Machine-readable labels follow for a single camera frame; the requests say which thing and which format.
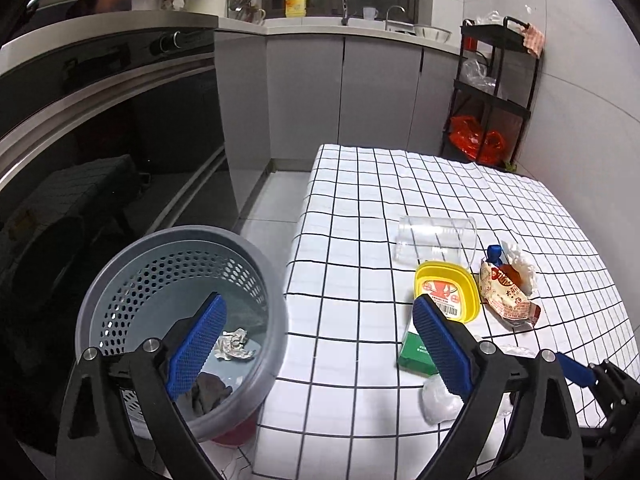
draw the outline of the metal screw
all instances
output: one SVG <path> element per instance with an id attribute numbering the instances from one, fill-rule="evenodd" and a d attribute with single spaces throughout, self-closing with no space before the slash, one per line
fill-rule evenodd
<path id="1" fill-rule="evenodd" d="M 543 350 L 542 351 L 542 358 L 547 362 L 547 363 L 552 363 L 553 361 L 556 360 L 556 354 L 554 354 L 551 350 Z"/>
<path id="2" fill-rule="evenodd" d="M 85 361 L 91 361 L 92 359 L 95 359 L 97 355 L 98 355 L 98 351 L 92 346 L 90 346 L 84 352 L 82 352 L 82 358 Z"/>
<path id="3" fill-rule="evenodd" d="M 478 346 L 483 354 L 491 355 L 495 353 L 495 345 L 490 341 L 481 341 Z"/>
<path id="4" fill-rule="evenodd" d="M 158 339 L 147 339 L 144 343 L 142 343 L 142 349 L 145 352 L 155 352 L 160 348 L 160 342 Z"/>

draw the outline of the faucet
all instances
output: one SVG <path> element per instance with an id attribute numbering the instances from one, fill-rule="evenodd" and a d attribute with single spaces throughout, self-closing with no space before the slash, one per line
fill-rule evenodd
<path id="1" fill-rule="evenodd" d="M 347 0 L 342 0 L 342 20 L 341 24 L 347 25 L 349 23 L 349 13 L 347 12 Z"/>
<path id="2" fill-rule="evenodd" d="M 385 28 L 386 28 L 386 22 L 388 22 L 388 21 L 389 21 L 389 11 L 390 11 L 391 9 L 400 9 L 400 10 L 402 10 L 402 12 L 404 12 L 404 15 L 406 16 L 406 10 L 404 10 L 404 7 L 403 7 L 402 5 L 392 5 L 391 7 L 389 7 L 389 8 L 386 10 Z"/>

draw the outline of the barcode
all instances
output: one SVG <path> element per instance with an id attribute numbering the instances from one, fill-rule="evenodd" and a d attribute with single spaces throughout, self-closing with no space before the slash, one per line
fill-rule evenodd
<path id="1" fill-rule="evenodd" d="M 450 306 L 446 303 L 441 303 L 439 301 L 435 301 L 435 304 L 438 306 L 438 308 L 442 311 L 442 313 L 445 316 L 449 314 L 450 316 L 458 317 L 458 310 L 456 307 Z"/>

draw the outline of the yellow dish soap bottle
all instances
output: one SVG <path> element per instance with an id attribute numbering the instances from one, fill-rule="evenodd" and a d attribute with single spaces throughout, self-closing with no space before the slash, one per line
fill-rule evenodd
<path id="1" fill-rule="evenodd" d="M 306 0 L 285 0 L 284 13 L 287 18 L 303 18 L 306 16 Z"/>

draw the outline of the bag of bread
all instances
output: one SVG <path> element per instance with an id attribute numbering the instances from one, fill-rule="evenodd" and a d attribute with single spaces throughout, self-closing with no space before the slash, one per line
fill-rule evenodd
<path id="1" fill-rule="evenodd" d="M 483 261 L 480 266 L 480 296 L 508 325 L 534 327 L 540 318 L 540 307 L 494 264 Z"/>

